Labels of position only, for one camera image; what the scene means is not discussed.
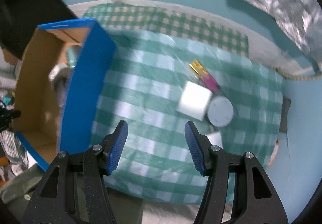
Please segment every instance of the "white square object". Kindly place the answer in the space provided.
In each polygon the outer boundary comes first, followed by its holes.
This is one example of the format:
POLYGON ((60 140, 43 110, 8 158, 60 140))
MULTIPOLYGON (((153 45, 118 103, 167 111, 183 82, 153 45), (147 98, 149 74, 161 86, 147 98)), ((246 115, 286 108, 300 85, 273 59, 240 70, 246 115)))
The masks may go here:
POLYGON ((212 95, 211 90, 187 81, 177 110, 202 121, 212 95))

